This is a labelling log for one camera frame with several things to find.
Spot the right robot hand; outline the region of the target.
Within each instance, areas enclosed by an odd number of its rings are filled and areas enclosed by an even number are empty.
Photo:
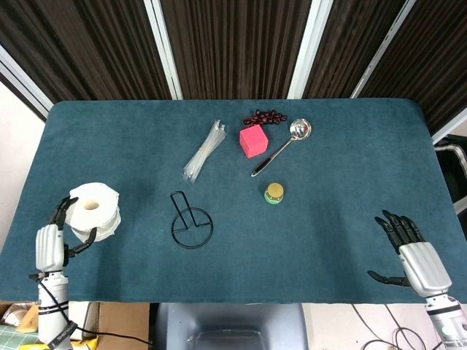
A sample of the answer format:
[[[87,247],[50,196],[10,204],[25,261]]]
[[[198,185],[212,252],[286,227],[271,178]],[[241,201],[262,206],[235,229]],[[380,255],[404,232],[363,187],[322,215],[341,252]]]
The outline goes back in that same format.
[[[403,277],[386,277],[375,271],[367,274],[375,281],[400,287],[411,287],[422,298],[446,294],[452,286],[451,278],[433,245],[425,240],[418,226],[408,217],[389,211],[383,218],[375,217],[384,230],[400,260]]]

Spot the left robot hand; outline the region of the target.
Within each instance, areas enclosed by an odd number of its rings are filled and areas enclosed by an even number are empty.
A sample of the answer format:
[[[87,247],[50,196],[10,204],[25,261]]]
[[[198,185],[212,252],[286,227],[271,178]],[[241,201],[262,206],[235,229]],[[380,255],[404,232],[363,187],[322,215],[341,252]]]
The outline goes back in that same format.
[[[64,198],[55,208],[48,223],[36,234],[36,269],[42,274],[62,271],[69,259],[89,248],[96,239],[97,228],[93,227],[84,243],[69,248],[64,242],[63,229],[66,213],[78,197]]]

